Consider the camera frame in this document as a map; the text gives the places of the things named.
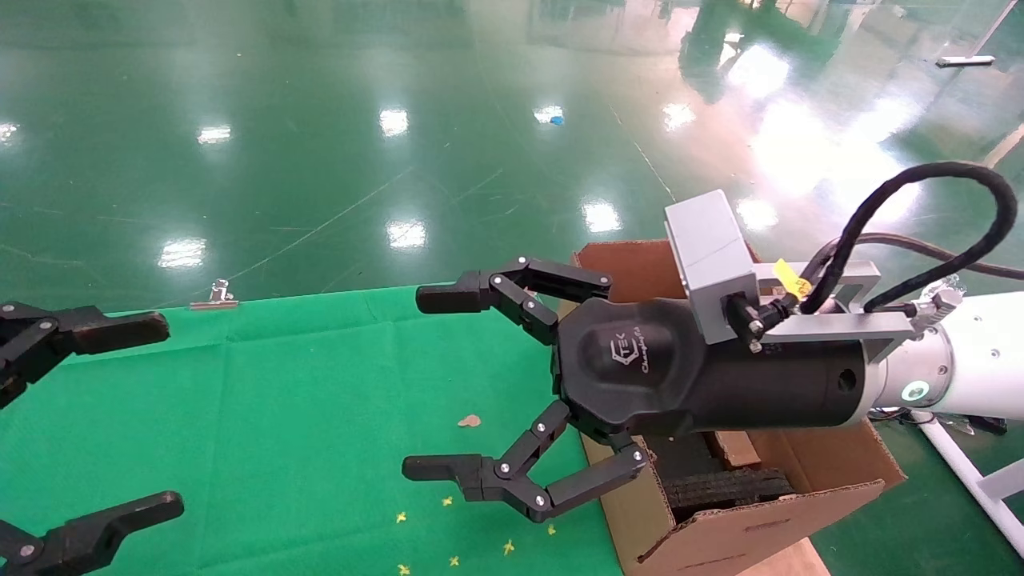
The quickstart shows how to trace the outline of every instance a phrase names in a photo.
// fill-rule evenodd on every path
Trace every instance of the small paper scrap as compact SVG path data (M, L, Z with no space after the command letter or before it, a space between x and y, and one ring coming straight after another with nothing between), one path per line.
M470 414L469 416L459 420L459 425L462 427L469 426L471 428L475 428L480 425L480 417L476 414Z

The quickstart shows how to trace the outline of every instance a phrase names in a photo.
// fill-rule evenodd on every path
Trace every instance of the cardboard box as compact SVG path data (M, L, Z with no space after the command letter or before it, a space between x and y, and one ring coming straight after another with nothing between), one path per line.
M610 274L611 301L685 297L665 240L588 244L573 255L573 263ZM601 497L627 576L735 576L906 479L866 420L841 428L749 430L744 436L753 450L738 435L718 437L727 444L724 452L738 450L727 460L735 456L736 462L779 468L797 494L697 512L677 525L653 466L647 466L636 480ZM591 463L611 454L589 438L583 441Z

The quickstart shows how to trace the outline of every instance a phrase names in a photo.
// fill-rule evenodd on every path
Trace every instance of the box flap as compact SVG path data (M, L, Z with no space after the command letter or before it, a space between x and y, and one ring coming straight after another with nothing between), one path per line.
M739 576L828 576L818 551L809 538L775 552L744 570Z
M591 464L611 455L611 448L586 436L580 437ZM642 444L642 439L635 440ZM652 542L660 540L676 525L653 469L653 466L646 466L636 480L601 496L608 531L623 567L636 564L637 558L646 552Z
M630 576L738 574L873 500L884 486L877 480L730 510L697 512L640 563L634 561L627 567L620 560Z
M732 469L751 466L761 461L757 450L751 444L750 437L744 431L717 431L715 444L718 446L719 456Z
M785 470L798 492L880 479L892 488L906 480L866 419L835 428L750 430L748 436L762 465Z
M591 242L575 259L582 268L611 275L612 302L686 297L668 240Z

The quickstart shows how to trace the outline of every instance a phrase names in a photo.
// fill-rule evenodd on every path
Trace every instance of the black cable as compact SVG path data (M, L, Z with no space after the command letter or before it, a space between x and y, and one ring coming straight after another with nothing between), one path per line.
M881 414L881 415L874 415L874 414L872 414L872 412L876 412L876 413ZM892 412L889 412L887 410L883 410L881 408L871 408L870 410L867 411L867 419L870 420L870 421L872 421L872 422L886 422L886 421L889 421L889 420L896 420L897 422L899 422L901 424L910 424L910 425L913 425L913 426L920 426L921 424L927 424L929 422L934 422L935 418L936 418L936 415L935 415L934 412L932 412L932 417L931 418L925 420L924 422L919 422L916 419L914 419L913 415L910 413L910 409L909 408L897 408L896 410L893 410Z
M880 305L888 304L897 298L921 290L932 282L959 272L977 262L998 246L1017 221L1017 198L1002 176L984 166L964 162L937 162L907 168L895 177L883 182L857 208L853 217L843 229L843 234L836 245L836 252L825 268L821 281L815 285L807 299L800 304L800 312L814 314L828 298L843 276L843 271L850 260L857 238L861 236L864 227L886 200L905 184L937 177L968 178L988 189L995 199L995 218L992 220L992 225L981 237L981 240L963 253L874 296L864 304L864 311L871 312Z
M828 241L827 244L819 248L818 251L814 253L814 256L811 257L810 261L807 262L807 266L804 268L803 274L800 275L801 278L805 278L810 282L815 282L818 274L821 272L821 269L828 263L833 254L836 253L837 244L839 244L839 238ZM916 238L910 238L909 236L903 236L902 234L890 234L888 232L864 233L857 238L856 244L858 246L861 244L883 244L886 246L894 246L896 248L902 248L904 250L921 254L922 256L928 256L929 258L942 261L950 260L956 257L956 254L953 254L943 248L939 248L934 244L929 244L928 242L918 240ZM994 276L996 278L1024 280L1024 270L1001 266L998 264L974 262L973 264L964 266L964 270Z

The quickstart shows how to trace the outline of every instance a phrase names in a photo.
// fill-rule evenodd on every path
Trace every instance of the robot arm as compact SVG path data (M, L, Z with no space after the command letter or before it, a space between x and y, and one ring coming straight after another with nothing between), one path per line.
M45 311L0 304L0 409L72 354L101 354L170 336L158 313L111 318L94 306ZM71 520L36 537L0 521L0 576L78 576L104 568L133 532L178 518L181 496L160 492Z
M772 264L753 261L721 191L666 209L685 300L608 302L609 276L535 264L526 258L495 273L467 273L455 285L421 287L421 312L497 307L539 341L551 344L558 400L501 458L410 456L402 474L414 481L454 481L467 500L505 501L531 521L543 522L636 478L649 460L631 436L837 426L858 421L871 407L931 407L990 416L1016 410L1011 415L1019 416L1024 406L1011 409L1005 396L990 404L972 404L966 399L980 397L961 385L980 379L966 374L965 368L980 370L995 382L991 386L1012 385L1016 364L1009 369L975 366L980 360L973 348L983 340L972 332L989 330L997 318L982 329L980 321L965 326L968 316L953 315L955 322L948 322L947 330L940 322L963 303L951 290L920 302L886 305L876 297L862 304L881 275L869 261L848 261L853 242L845 240L847 233L859 235L881 202L902 183L954 175L976 179L992 191L1000 207L995 232L990 230L965 254L886 294L902 291L898 297L920 290L922 282L934 281L936 274L949 274L950 262L974 265L1009 233L1006 222L1009 218L1012 225L1016 217L1016 199L1012 191L1008 196L1009 187L997 174L965 166L911 168L884 183L858 209L831 251L794 264L817 280L830 260L809 295L793 286L785 287L784 296L765 295L785 283ZM550 271L543 282L530 278L535 265ZM523 290L527 285L580 305L559 321ZM968 301L966 307L987 310L982 318L997 316L992 313L998 303ZM971 346L973 360L962 359ZM989 356L1002 353L992 347ZM1002 377L992 378L996 374ZM543 489L526 472L566 425L610 446L614 455Z

